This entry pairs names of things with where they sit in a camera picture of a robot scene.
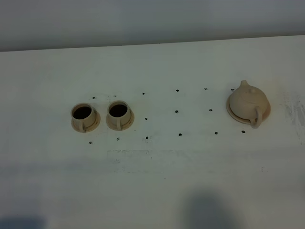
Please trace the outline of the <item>beige teapot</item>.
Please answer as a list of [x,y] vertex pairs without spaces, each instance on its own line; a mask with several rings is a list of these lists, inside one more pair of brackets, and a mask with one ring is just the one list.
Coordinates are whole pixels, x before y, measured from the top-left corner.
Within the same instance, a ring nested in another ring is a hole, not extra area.
[[262,116],[269,103],[262,90],[242,80],[229,98],[230,108],[236,116],[250,120],[250,126],[255,129],[262,124]]

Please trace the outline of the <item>beige round teapot coaster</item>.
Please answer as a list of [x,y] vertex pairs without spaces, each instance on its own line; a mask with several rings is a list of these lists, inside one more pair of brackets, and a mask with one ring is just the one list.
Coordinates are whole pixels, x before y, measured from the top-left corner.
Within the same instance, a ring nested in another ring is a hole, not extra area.
[[[228,114],[229,114],[233,119],[235,119],[236,121],[238,121],[238,122],[240,122],[240,123],[243,123],[243,124],[250,125],[250,124],[251,124],[250,120],[242,119],[242,118],[236,116],[236,115],[232,112],[232,110],[231,110],[231,108],[230,108],[230,105],[229,105],[229,100],[230,100],[230,98],[228,97],[228,99],[227,99],[227,101],[226,101],[226,110],[227,110]],[[271,113],[271,105],[270,105],[270,103],[268,103],[268,107],[267,107],[265,113],[263,113],[263,116],[262,116],[262,118],[263,118],[263,119],[262,119],[262,122],[264,122],[264,121],[269,117],[270,113]]]

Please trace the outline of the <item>right beige teacup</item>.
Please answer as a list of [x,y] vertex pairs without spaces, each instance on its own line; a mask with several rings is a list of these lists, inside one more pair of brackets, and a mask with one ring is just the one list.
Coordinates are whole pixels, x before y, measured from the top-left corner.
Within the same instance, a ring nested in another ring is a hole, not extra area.
[[125,101],[109,104],[106,115],[107,126],[115,131],[128,129],[134,122],[134,113]]

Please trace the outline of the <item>beige teacup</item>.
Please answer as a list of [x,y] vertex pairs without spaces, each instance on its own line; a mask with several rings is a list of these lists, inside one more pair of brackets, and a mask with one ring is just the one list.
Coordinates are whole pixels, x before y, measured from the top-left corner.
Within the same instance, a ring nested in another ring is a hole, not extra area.
[[98,127],[100,121],[100,114],[88,103],[77,104],[71,110],[72,128],[79,133],[93,131]]
[[106,115],[107,126],[115,131],[128,129],[134,122],[134,113],[125,101],[109,104]]

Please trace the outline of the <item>left beige teacup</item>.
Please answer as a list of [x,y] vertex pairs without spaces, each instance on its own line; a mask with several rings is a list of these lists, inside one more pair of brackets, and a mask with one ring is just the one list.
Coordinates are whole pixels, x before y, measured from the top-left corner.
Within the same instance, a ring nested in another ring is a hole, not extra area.
[[100,114],[88,103],[77,104],[71,110],[72,128],[79,133],[93,131],[98,127],[100,121]]

